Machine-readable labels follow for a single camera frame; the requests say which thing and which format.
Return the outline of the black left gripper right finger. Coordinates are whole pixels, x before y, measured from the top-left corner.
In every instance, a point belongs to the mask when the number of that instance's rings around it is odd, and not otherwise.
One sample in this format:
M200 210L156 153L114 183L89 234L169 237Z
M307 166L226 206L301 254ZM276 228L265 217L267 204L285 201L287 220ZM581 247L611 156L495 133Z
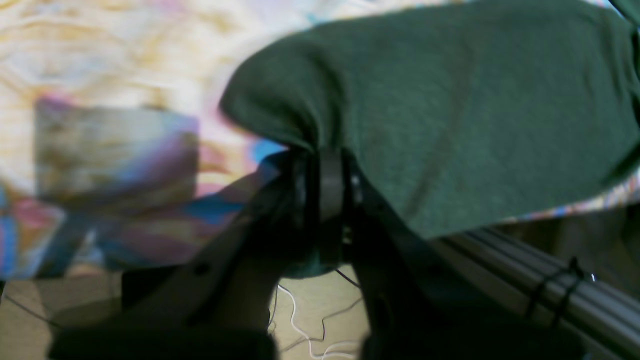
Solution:
M403 223L346 151L320 153L320 261L349 262L370 336L364 360L581 360L577 335L517 316Z

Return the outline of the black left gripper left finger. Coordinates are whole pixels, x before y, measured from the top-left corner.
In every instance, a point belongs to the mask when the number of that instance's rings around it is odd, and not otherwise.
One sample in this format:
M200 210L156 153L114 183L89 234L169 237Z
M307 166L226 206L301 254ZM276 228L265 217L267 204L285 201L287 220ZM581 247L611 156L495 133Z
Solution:
M68 328L51 360L276 360L265 319L283 273L309 257L318 158L269 156L276 170L228 228L137 303L93 326Z

